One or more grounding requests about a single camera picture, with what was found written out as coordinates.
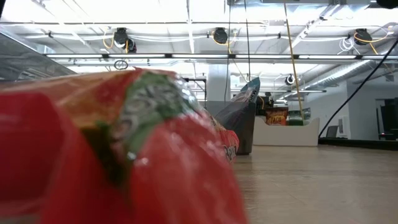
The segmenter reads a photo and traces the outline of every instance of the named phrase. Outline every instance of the white ceiling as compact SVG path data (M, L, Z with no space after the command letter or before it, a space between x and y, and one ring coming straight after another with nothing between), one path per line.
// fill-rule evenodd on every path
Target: white ceiling
M0 29L18 34L20 37L36 44L49 46L58 54L92 54L102 53L105 49L102 41L104 31L111 35L117 27L126 27L130 35L149 36L153 38L164 37L174 39L186 37L180 42L149 42L147 40L135 40L137 53L192 53L189 41L189 31L192 30L194 53L226 54L225 45L216 44L212 38L206 38L216 27L228 29L228 9L224 1L215 0L189 0L190 18L192 24L187 23L187 0L44 0L43 9L32 0L8 0L1 18ZM319 18L326 8L324 5L303 5L289 10L289 23L292 37L296 37L309 21ZM324 42L309 42L308 39L330 39L353 35L357 28L367 28L374 38L381 38L386 31L394 32L389 36L393 38L398 32L398 10L387 9L362 9L356 12L348 7L343 8L334 16L329 17L316 26L294 47L295 54L337 54L341 52L340 40ZM231 43L233 53L246 54L248 43L246 37L246 18L249 22L249 36L253 38L249 42L251 54L280 54L288 46L287 39L254 40L264 37L275 37L279 33L287 36L287 27L284 24L283 7L248 7L245 13L243 7L234 7L231 10L231 34L236 32L239 41ZM156 24L136 24L138 22ZM73 38L72 33L81 38L97 37L98 40L85 40L84 45L79 40L70 40L54 37L38 37L47 35L63 35ZM387 40L375 43L375 47L384 44ZM355 46L361 54L372 54L370 46ZM111 53L121 53L122 50L113 47L108 50ZM284 77L293 72L292 65L286 63L252 63L251 74L253 77L260 75L262 86L280 88L284 86ZM318 75L332 69L337 65L297 64L297 74L301 82L309 82ZM176 63L174 66L161 66L167 70L186 76L194 77L192 63ZM231 62L230 69L234 76L245 76L249 72L247 63ZM78 72L99 72L114 69L112 66L70 66L70 69ZM196 74L208 73L208 64L196 63Z

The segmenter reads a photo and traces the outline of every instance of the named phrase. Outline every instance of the fluorescent light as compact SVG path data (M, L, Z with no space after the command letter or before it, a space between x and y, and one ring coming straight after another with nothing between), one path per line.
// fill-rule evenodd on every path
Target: fluorescent light
M164 58L164 54L110 54L110 58Z
M354 59L356 55L300 55L299 59Z
M240 92L240 89L231 89L231 92ZM260 92L270 92L270 93L288 93L288 90L260 90Z
M326 93L326 90L300 90L300 93ZM292 91L292 95L296 95L297 91Z
M227 58L226 54L173 54L173 58Z
M369 59L369 60L381 60L384 58L384 55L363 55L362 59ZM398 59L398 56L389 55L387 59L394 60Z
M249 58L248 55L236 55L236 58ZM290 59L290 55L250 55L250 59Z
M49 58L102 58L100 54L48 54Z

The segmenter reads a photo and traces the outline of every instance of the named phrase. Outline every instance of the white pillar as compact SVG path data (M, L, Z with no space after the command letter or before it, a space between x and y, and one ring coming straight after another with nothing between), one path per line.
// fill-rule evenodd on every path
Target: white pillar
M226 101L231 99L231 70L227 74L227 65L209 65L207 77L207 100L224 101L226 86Z

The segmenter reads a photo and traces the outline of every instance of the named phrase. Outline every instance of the snack bag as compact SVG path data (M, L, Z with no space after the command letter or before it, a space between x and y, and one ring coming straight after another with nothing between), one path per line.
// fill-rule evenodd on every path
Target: snack bag
M285 126L289 108L267 108L266 124L273 126Z
M246 223L220 137L174 73L137 69L0 88L0 112L10 118L0 120L0 141L14 146L0 157L9 161L0 161L0 177L13 189L0 192L0 221ZM19 159L22 152L39 160Z
M250 103L256 102L260 90L260 79L255 78L248 82L231 102L223 108L215 119L227 130L236 133L239 139L237 154L247 154L252 147L252 132L254 130L255 107L251 113Z
M215 127L216 132L221 139L227 160L229 160L229 162L234 162L239 147L239 139L237 135L234 131L225 129L224 126L214 119L207 110L205 110L205 113L211 119L211 123Z

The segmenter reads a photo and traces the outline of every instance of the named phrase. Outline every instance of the black cable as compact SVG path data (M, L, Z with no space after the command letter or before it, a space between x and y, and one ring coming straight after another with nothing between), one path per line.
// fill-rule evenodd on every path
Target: black cable
M226 90L228 88L228 83L229 83L228 72L229 72L229 55L230 55L230 53L229 53L229 37L231 35L231 6L232 6L231 2L232 2L232 0L229 0L229 21L228 21L228 40L227 40L228 44L227 44L227 49L226 49L227 59L226 59L226 82L225 82L225 92L224 92L224 106L226 103Z
M235 66L236 66L236 68L238 69L239 73L241 74L243 80L247 83L248 81L246 81L246 78L243 76L241 70L239 69L238 65L237 65L236 62L235 62L235 59L232 58L232 61L235 63Z
M359 87L354 91L353 94L351 94L351 96L349 96L349 98L336 110L335 113L333 113L333 115L331 116L331 118L328 120L328 122L326 123L326 125L322 128L321 133L319 134L318 138L321 137L322 133L325 131L325 129L328 127L328 125L330 124L331 120L336 116L336 114L349 102L350 99L352 99L352 97L354 97L354 95L362 88L362 86L370 79L370 77L378 70L378 68L384 63L384 61L387 59L388 55L392 52L392 50L394 50L394 48L396 47L396 45L398 44L398 38L397 40L394 42L394 44L392 45L392 47L390 48L390 50L385 54L385 56L383 57L383 59L380 61L380 63L376 66L376 68L373 69L373 71L363 80L363 82L359 85Z
M251 81L251 72L250 72L249 23L248 23L248 12L246 10L246 0L244 0L244 13L246 14L246 36L248 37L249 82L250 82Z

